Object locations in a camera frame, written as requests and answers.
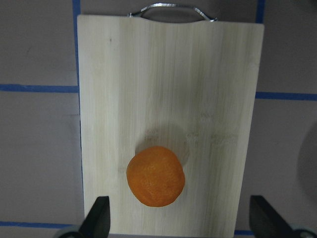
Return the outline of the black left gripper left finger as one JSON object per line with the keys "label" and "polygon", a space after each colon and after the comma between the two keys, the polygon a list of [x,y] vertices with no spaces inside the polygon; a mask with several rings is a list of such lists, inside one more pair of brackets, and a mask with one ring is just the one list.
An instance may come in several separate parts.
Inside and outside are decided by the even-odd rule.
{"label": "black left gripper left finger", "polygon": [[109,197],[99,196],[80,226],[58,231],[59,238],[107,238],[109,235]]}

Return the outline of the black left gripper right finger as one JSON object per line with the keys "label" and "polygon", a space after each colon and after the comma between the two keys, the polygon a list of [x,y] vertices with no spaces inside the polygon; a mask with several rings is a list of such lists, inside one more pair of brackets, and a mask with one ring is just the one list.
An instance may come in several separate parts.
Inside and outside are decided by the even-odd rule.
{"label": "black left gripper right finger", "polygon": [[315,238],[308,229],[291,227],[261,195],[250,196],[249,226],[256,238]]}

